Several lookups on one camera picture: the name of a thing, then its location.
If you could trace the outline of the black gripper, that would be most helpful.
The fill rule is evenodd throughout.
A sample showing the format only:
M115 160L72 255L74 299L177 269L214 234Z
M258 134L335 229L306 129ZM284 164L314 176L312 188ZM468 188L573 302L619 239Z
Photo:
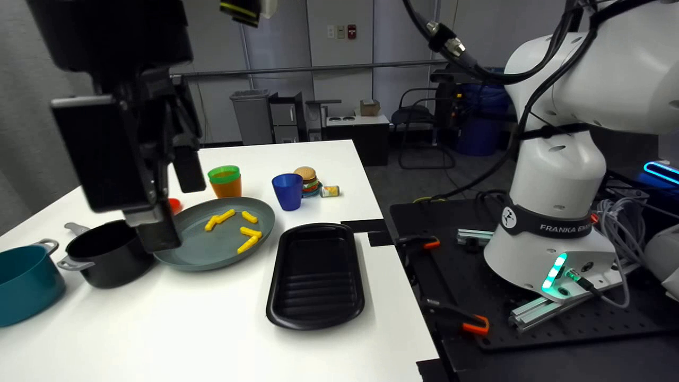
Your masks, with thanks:
M173 72L194 58L182 0L26 2L56 65L93 82L52 101L89 209L119 210L151 252L177 249L167 181L205 186L197 112Z

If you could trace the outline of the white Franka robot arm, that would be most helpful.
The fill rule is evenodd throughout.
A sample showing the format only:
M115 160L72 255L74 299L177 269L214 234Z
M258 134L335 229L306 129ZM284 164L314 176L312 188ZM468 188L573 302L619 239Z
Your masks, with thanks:
M194 58L182 0L26 0L57 69L93 78L52 104L89 209L119 210L151 250L180 244L167 179L205 186L197 117L170 69ZM567 0L559 27L481 69L446 26L415 15L428 47L507 89L519 164L484 249L503 280L551 302L621 280L616 249L588 220L608 164L595 129L668 134L679 126L679 0Z

